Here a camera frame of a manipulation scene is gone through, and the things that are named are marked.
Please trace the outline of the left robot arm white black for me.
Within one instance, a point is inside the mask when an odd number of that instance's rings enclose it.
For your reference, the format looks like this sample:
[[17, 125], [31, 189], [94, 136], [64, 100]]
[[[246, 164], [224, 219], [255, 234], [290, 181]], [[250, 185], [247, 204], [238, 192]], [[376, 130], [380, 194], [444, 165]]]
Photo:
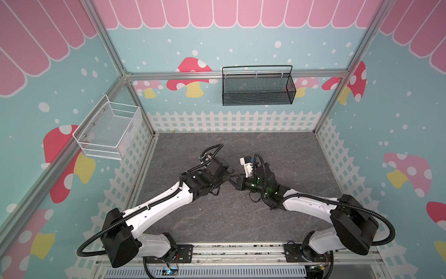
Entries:
[[186, 173], [181, 182], [139, 206], [124, 212], [117, 208], [109, 211], [103, 223], [106, 229], [125, 217], [142, 209], [132, 218], [123, 221], [117, 227], [100, 237], [105, 252], [113, 268], [122, 267], [137, 257], [158, 258], [171, 262], [177, 257], [178, 245], [167, 232], [153, 235], [146, 230], [157, 221], [176, 209], [187, 205], [229, 180], [232, 170], [224, 159], [213, 158], [203, 169]]

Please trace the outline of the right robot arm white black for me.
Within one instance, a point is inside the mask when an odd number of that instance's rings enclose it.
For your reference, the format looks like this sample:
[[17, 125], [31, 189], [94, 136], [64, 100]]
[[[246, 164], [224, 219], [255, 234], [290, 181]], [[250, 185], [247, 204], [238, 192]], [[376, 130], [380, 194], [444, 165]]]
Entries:
[[352, 196], [323, 198], [300, 193], [277, 183], [274, 173], [267, 167], [255, 168], [249, 177], [245, 174], [235, 177], [230, 183], [236, 190], [260, 194], [260, 200], [271, 210], [300, 212], [331, 224], [326, 230], [307, 234], [302, 250], [308, 258], [339, 249], [368, 254], [379, 224]]

